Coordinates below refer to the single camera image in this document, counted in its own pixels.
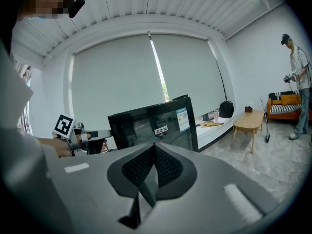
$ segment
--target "black backpack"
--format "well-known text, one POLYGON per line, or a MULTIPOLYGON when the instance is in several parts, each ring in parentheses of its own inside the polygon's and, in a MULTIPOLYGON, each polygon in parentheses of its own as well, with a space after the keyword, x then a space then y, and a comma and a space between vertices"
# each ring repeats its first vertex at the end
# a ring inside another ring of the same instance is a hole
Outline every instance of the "black backpack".
POLYGON ((231 118, 234 113, 233 103, 230 100, 220 104, 219 116, 221 118, 231 118))

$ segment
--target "floor mop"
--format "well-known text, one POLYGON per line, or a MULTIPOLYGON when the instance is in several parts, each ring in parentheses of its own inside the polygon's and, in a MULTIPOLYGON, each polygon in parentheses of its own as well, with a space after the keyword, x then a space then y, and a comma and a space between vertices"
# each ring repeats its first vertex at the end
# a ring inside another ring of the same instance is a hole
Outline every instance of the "floor mop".
POLYGON ((267 124, 267 135, 265 136, 264 141, 265 141, 265 143, 268 143, 270 140, 270 133, 269 133, 269 128, 268 128, 268 119, 267 119, 267 115, 265 114, 265 111, 264 111, 264 106, 263 106, 263 102, 262 102, 261 97, 260 97, 260 100, 261 100, 261 104, 262 104, 262 108, 263 108, 263 112, 264 112, 264 116, 265 116, 265 123, 267 124))

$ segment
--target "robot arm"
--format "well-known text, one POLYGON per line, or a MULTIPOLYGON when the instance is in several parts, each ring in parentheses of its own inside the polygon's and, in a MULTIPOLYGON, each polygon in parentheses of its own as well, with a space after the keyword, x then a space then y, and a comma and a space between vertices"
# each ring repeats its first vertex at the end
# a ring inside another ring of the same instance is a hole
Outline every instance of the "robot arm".
POLYGON ((67 140, 72 156, 100 153, 104 140, 112 136, 111 130, 85 130, 83 123, 79 122, 76 125, 76 119, 67 115, 60 115, 54 133, 58 138, 67 140), (81 136, 81 143, 78 142, 76 135, 81 136))

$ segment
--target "computer monitor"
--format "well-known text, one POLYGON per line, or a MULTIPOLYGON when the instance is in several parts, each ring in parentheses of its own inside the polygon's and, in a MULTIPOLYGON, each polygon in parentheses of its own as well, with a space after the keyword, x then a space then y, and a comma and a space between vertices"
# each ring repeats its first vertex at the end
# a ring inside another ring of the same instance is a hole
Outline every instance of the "computer monitor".
POLYGON ((108 116, 118 149, 163 142, 198 152, 189 97, 108 116))
POLYGON ((183 95, 183 96, 179 96, 177 98, 173 98, 172 100, 178 100, 178 99, 182 99, 182 98, 187 98, 188 95, 183 95))

